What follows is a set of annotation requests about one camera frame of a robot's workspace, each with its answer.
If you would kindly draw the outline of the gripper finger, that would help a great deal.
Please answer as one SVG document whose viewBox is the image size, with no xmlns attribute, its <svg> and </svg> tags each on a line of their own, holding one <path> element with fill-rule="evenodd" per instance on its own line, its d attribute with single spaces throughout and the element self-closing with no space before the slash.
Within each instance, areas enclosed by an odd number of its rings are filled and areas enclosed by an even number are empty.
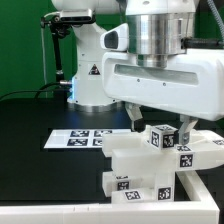
<svg viewBox="0 0 224 224">
<path fill-rule="evenodd" d="M 178 131 L 178 142 L 180 145 L 186 145 L 190 140 L 190 131 L 197 124 L 198 119 L 192 116 L 181 115 L 180 122 L 182 123 L 182 125 Z"/>
<path fill-rule="evenodd" d="M 133 103 L 125 103 L 125 109 L 131 120 L 131 129 L 136 132 L 144 131 L 145 124 L 140 106 Z"/>
</svg>

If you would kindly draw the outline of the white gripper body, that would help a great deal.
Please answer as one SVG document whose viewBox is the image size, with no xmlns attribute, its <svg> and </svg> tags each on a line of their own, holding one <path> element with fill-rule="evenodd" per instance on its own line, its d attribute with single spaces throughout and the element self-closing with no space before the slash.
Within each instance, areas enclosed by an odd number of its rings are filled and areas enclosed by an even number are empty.
<svg viewBox="0 0 224 224">
<path fill-rule="evenodd" d="M 224 50 L 190 49 L 163 69 L 140 67 L 128 53 L 102 59 L 107 96 L 142 106 L 216 121 L 224 117 Z"/>
</svg>

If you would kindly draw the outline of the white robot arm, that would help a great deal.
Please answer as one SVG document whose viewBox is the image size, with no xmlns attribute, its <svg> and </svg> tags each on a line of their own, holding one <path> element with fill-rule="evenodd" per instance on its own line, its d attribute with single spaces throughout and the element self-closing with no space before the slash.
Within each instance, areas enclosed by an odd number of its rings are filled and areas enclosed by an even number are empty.
<svg viewBox="0 0 224 224">
<path fill-rule="evenodd" d="M 200 0 L 52 0 L 61 21 L 95 23 L 125 11 L 98 38 L 102 84 L 112 99 L 181 115 L 180 142 L 199 119 L 224 117 L 224 49 L 192 36 Z"/>
</svg>

